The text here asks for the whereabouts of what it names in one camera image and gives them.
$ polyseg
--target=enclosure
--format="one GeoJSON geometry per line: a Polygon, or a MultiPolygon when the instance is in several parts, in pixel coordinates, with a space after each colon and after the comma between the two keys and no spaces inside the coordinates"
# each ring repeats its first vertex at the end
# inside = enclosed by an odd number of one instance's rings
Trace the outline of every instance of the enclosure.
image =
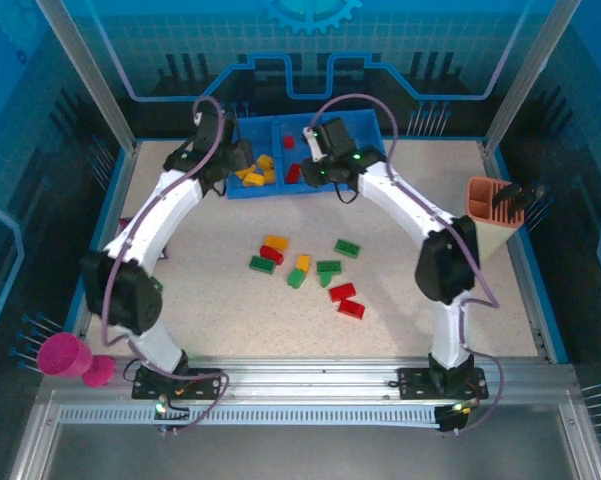
{"type": "MultiPolygon", "coordinates": [[[[334,117],[359,145],[390,149],[376,104],[349,99],[334,117]]],[[[498,369],[479,366],[495,392],[498,369]]],[[[0,478],[396,478],[405,465],[469,478],[479,464],[485,478],[601,479],[600,384],[601,0],[0,0],[0,478]],[[420,246],[367,198],[343,205],[289,180],[310,156],[302,128],[350,93],[390,108],[394,167],[453,215],[476,176],[549,192],[481,265],[501,308],[471,307],[471,346],[501,359],[504,396],[466,438],[429,428],[418,412],[433,405],[387,386],[431,348],[420,246]],[[275,179],[232,175],[156,265],[178,345],[232,378],[210,426],[163,439],[123,378],[133,353],[100,341],[80,260],[138,213],[203,95],[271,156],[275,179]],[[270,234],[290,246],[266,276],[248,266],[270,234]],[[338,239],[361,246],[338,279],[355,283],[360,321],[315,272],[286,284],[297,255],[329,260],[338,239]],[[40,373],[58,329],[115,356],[107,386],[40,373]]]]}

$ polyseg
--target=red lego brick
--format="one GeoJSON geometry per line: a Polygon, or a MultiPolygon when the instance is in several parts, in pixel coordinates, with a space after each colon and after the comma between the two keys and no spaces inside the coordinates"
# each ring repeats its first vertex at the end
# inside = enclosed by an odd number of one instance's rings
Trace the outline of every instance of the red lego brick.
{"type": "Polygon", "coordinates": [[[284,145],[284,148],[290,150],[296,146],[296,141],[291,135],[285,135],[282,139],[282,144],[284,145]]]}
{"type": "Polygon", "coordinates": [[[339,302],[345,298],[354,297],[356,295],[356,288],[353,283],[345,283],[337,287],[329,289],[329,295],[331,295],[332,302],[339,302]]]}
{"type": "Polygon", "coordinates": [[[284,179],[285,183],[298,183],[300,180],[300,164],[292,163],[289,172],[287,172],[287,178],[284,179]]]}
{"type": "Polygon", "coordinates": [[[358,320],[362,320],[362,316],[364,315],[364,305],[361,305],[356,302],[352,302],[351,300],[347,300],[345,298],[344,300],[342,300],[340,302],[338,311],[340,313],[344,313],[344,314],[350,315],[352,317],[355,317],[358,320]]]}
{"type": "Polygon", "coordinates": [[[284,261],[284,255],[266,245],[260,247],[260,256],[268,260],[273,260],[276,265],[282,265],[282,262],[284,261]]]}

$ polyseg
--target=metal base plate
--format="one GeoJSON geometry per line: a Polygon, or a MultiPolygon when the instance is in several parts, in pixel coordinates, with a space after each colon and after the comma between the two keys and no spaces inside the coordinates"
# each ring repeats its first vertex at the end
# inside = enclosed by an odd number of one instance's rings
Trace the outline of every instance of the metal base plate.
{"type": "Polygon", "coordinates": [[[389,386],[400,389],[400,400],[471,400],[480,395],[480,400],[489,398],[489,389],[484,370],[474,368],[467,384],[457,391],[440,395],[429,375],[428,368],[399,368],[398,381],[389,382],[389,386]]]}
{"type": "MultiPolygon", "coordinates": [[[[190,368],[188,376],[218,373],[218,368],[190,368]]],[[[209,378],[199,382],[181,382],[163,377],[151,370],[140,367],[133,380],[131,398],[134,400],[157,400],[167,395],[178,400],[215,400],[220,393],[220,379],[209,378]]]]}

